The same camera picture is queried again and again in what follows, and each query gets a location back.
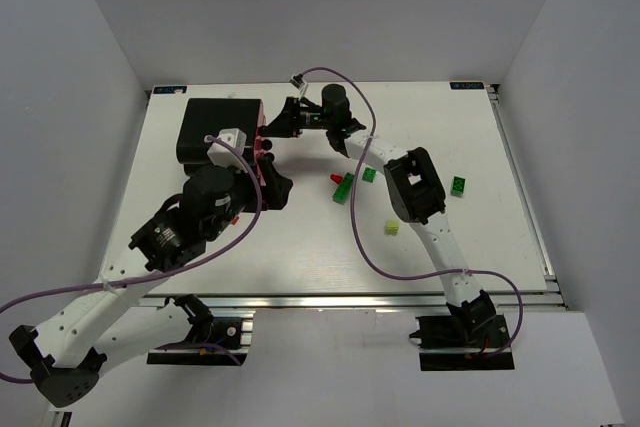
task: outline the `green block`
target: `green block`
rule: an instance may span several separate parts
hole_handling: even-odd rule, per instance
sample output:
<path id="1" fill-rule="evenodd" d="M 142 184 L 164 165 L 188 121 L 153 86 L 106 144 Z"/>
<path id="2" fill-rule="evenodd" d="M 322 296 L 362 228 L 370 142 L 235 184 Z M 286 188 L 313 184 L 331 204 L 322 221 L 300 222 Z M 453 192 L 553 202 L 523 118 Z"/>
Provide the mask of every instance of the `green block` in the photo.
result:
<path id="1" fill-rule="evenodd" d="M 384 233 L 386 235 L 396 235 L 400 230 L 400 221 L 397 219 L 387 220 L 384 223 Z"/>
<path id="2" fill-rule="evenodd" d="M 462 194 L 464 194 L 464 183 L 465 179 L 462 177 L 454 177 L 451 181 L 451 195 L 462 197 Z"/>
<path id="3" fill-rule="evenodd" d="M 373 179 L 375 176 L 376 176 L 376 171 L 374 169 L 367 167 L 364 169 L 364 172 L 362 173 L 362 180 L 364 180 L 365 182 L 373 182 Z"/>
<path id="4" fill-rule="evenodd" d="M 351 186 L 353 185 L 353 174 L 346 173 L 344 174 L 344 178 L 338 188 L 333 193 L 333 201 L 338 202 L 339 204 L 344 204 L 349 197 L 349 192 L 351 192 Z"/>

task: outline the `purple cable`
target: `purple cable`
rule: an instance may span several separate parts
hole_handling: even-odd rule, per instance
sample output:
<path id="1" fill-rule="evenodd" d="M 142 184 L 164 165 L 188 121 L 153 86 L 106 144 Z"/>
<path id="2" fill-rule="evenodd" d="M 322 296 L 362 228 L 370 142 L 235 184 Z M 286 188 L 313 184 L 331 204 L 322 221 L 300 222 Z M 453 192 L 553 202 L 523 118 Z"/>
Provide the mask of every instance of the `purple cable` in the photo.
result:
<path id="1" fill-rule="evenodd" d="M 185 349 L 215 349 L 222 352 L 231 360 L 233 360 L 234 364 L 242 365 L 242 362 L 240 362 L 240 360 L 238 360 L 238 358 L 235 355 L 233 355 L 229 349 L 225 349 L 221 345 L 211 344 L 209 342 L 202 342 L 199 344 L 176 343 L 176 344 L 166 344 L 166 345 L 163 345 L 162 347 L 158 347 L 158 350 L 185 350 Z"/>
<path id="2" fill-rule="evenodd" d="M 400 275 L 395 275 L 395 274 L 390 274 L 388 272 L 385 272 L 380 267 L 378 267 L 376 264 L 374 264 L 373 261 L 371 260 L 371 258 L 369 258 L 369 256 L 367 255 L 367 253 L 364 250 L 364 246 L 362 245 L 362 240 L 360 239 L 360 234 L 358 233 L 358 227 L 356 225 L 356 207 L 355 207 L 356 206 L 356 187 L 358 185 L 358 179 L 360 178 L 360 170 L 362 169 L 362 165 L 364 164 L 364 159 L 367 156 L 367 152 L 369 151 L 369 146 L 371 145 L 371 142 L 373 141 L 373 136 L 374 136 L 374 134 L 376 132 L 376 126 L 378 124 L 378 121 L 376 119 L 376 114 L 373 111 L 373 107 L 371 107 L 371 103 L 369 102 L 369 99 L 367 99 L 367 97 L 360 90 L 360 88 L 355 84 L 355 82 L 353 82 L 351 79 L 349 79 L 345 75 L 342 75 L 340 72 L 337 72 L 337 71 L 335 71 L 333 69 L 330 69 L 328 67 L 312 67 L 311 69 L 307 69 L 307 70 L 301 72 L 300 75 L 304 77 L 308 73 L 317 72 L 317 71 L 330 72 L 330 73 L 340 77 L 345 82 L 347 82 L 351 87 L 354 88 L 354 90 L 358 93 L 358 95 L 360 95 L 360 97 L 362 98 L 362 100 L 366 104 L 367 108 L 369 109 L 369 113 L 371 114 L 371 131 L 369 132 L 369 138 L 367 139 L 367 142 L 366 142 L 366 144 L 364 146 L 364 149 L 362 151 L 362 155 L 358 159 L 358 165 L 356 166 L 356 172 L 354 174 L 353 186 L 352 186 L 352 190 L 351 190 L 351 203 L 349 205 L 349 214 L 351 216 L 351 229 L 353 230 L 353 236 L 355 238 L 356 245 L 358 246 L 358 250 L 360 251 L 360 255 L 362 255 L 362 258 L 364 259 L 364 261 L 376 273 L 382 275 L 383 277 L 386 277 L 387 279 L 391 279 L 391 280 L 403 280 L 403 281 L 407 281 L 407 280 L 423 280 L 423 279 L 431 279 L 433 277 L 439 277 L 441 275 L 461 274 L 461 273 L 465 272 L 462 269 L 449 269 L 449 270 L 441 270 L 439 272 L 430 272 L 428 274 L 400 276 Z M 490 352 L 488 354 L 483 354 L 484 357 L 493 357 L 494 355 L 498 355 L 499 353 L 501 353 L 504 350 L 508 349 L 511 346 L 511 344 L 513 344 L 513 341 L 516 339 L 516 337 L 518 336 L 518 333 L 520 332 L 520 329 L 522 328 L 522 320 L 523 320 L 523 317 L 524 317 L 524 303 L 522 301 L 522 294 L 518 290 L 518 287 L 516 287 L 516 284 L 514 284 L 513 281 L 511 281 L 511 279 L 509 279 L 506 275 L 501 274 L 500 272 L 494 272 L 492 270 L 467 270 L 466 272 L 469 273 L 469 274 L 474 274 L 474 275 L 491 275 L 493 277 L 498 277 L 499 279 L 504 280 L 513 289 L 513 291 L 516 294 L 516 297 L 518 299 L 518 323 L 516 324 L 516 328 L 513 331 L 513 334 L 511 335 L 511 338 L 509 338 L 509 340 L 507 342 L 505 342 L 505 344 L 502 347 L 500 347 L 499 349 L 497 349 L 497 350 L 495 350 L 493 352 Z"/>
<path id="3" fill-rule="evenodd" d="M 251 170 L 251 167 L 249 166 L 247 161 L 244 160 L 241 155 L 238 155 L 229 144 L 221 140 L 218 140 L 216 138 L 211 138 L 211 140 L 213 141 L 214 144 L 219 144 L 225 149 L 227 149 L 240 161 L 242 166 L 245 168 L 245 170 L 249 174 L 249 177 L 253 182 L 253 187 L 256 189 L 256 196 L 257 196 L 256 213 L 251 219 L 251 222 L 249 222 L 249 225 L 247 225 L 247 228 L 244 229 L 242 233 L 238 237 L 233 239 L 229 244 L 225 245 L 224 247 L 212 253 L 211 255 L 207 255 L 206 257 L 203 257 L 202 259 L 193 262 L 192 264 L 187 264 L 184 267 L 180 267 L 179 269 L 172 270 L 170 272 L 154 274 L 148 277 L 131 277 L 128 279 L 118 280 L 115 282 L 109 282 L 109 285 L 111 287 L 125 287 L 127 285 L 146 284 L 147 282 L 154 282 L 156 280 L 166 279 L 168 277 L 173 277 L 174 275 L 187 272 L 191 269 L 195 269 L 196 267 L 200 267 L 201 265 L 206 264 L 207 262 L 210 262 L 213 259 L 216 259 L 221 255 L 229 252 L 236 245 L 242 242 L 242 240 L 244 240 L 244 238 L 247 235 L 249 235 L 249 233 L 253 230 L 256 223 L 258 222 L 258 219 L 260 218 L 260 213 L 262 212 L 262 191 L 260 190 L 260 183 L 258 182 L 258 179 L 256 178 L 255 174 Z M 67 294 L 70 292 L 85 292 L 85 291 L 103 290 L 103 289 L 104 289 L 104 285 L 100 283 L 100 284 L 72 285 L 70 287 L 61 287 L 59 289 L 50 289 L 50 290 L 43 290 L 41 292 L 35 292 L 33 294 L 24 295 L 22 297 L 18 297 L 17 299 L 13 299 L 7 302 L 2 307 L 0 307 L 0 315 L 2 315 L 4 312 L 6 312 L 12 307 L 15 307 L 18 304 L 22 304 L 23 302 L 28 302 L 30 300 L 40 299 L 42 297 L 50 297 L 50 296 L 59 295 L 59 294 Z M 10 382 L 12 384 L 32 384 L 33 383 L 33 380 L 31 379 L 20 379 L 17 377 L 13 377 L 11 375 L 4 374 L 2 372 L 0 372 L 0 380 L 4 380 L 5 382 Z"/>

